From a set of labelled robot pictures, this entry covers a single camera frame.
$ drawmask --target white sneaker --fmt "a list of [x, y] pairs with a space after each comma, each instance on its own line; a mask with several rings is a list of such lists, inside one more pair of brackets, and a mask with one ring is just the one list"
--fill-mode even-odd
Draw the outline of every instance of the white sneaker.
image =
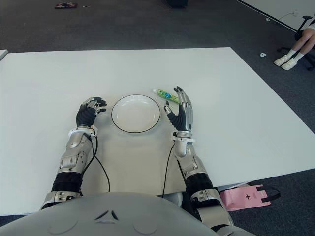
[[295, 65], [297, 64], [297, 61], [295, 61], [294, 58], [292, 58], [291, 60], [289, 60], [287, 63], [283, 64], [281, 66], [281, 68], [283, 70], [289, 70], [289, 69], [292, 69]]
[[281, 66], [283, 63], [286, 63], [289, 60], [290, 60], [290, 58], [288, 57], [288, 55], [284, 55], [282, 58], [275, 60], [274, 64], [277, 66]]

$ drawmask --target white sock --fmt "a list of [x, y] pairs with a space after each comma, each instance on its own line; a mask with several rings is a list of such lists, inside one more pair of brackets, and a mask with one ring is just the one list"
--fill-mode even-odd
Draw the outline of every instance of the white sock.
[[288, 55], [289, 57], [292, 57], [295, 53], [296, 53], [296, 51], [293, 50], [293, 49], [291, 49], [291, 50], [287, 53], [287, 55]]
[[301, 59], [303, 56], [304, 56], [304, 54], [298, 53], [294, 59], [295, 59], [295, 61], [298, 61], [298, 60]]

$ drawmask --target white wall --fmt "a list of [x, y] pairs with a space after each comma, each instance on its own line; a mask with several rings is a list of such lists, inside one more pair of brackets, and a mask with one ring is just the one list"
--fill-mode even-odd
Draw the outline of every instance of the white wall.
[[287, 15], [280, 19], [281, 22], [298, 29], [303, 22], [302, 16], [308, 15], [314, 17], [315, 0], [242, 0], [243, 2], [267, 13], [268, 15], [279, 19], [281, 16], [297, 10], [297, 17]]

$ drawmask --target power outlet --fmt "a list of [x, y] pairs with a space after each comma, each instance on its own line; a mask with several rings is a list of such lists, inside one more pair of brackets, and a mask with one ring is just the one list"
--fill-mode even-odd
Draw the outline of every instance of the power outlet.
[[295, 9], [294, 11], [293, 11], [293, 13], [292, 13], [292, 16], [294, 16], [294, 17], [298, 17], [300, 15], [300, 12], [299, 12], [299, 10], [297, 10], [297, 9]]

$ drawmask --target pink bag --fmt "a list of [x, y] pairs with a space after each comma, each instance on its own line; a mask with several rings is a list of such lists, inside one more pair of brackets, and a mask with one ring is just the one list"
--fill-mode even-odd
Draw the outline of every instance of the pink bag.
[[[278, 193], [268, 197], [265, 191], [267, 189], [276, 190]], [[225, 190], [220, 195], [227, 211], [235, 211], [270, 205], [270, 201], [280, 197], [280, 192], [273, 187], [255, 185]]]

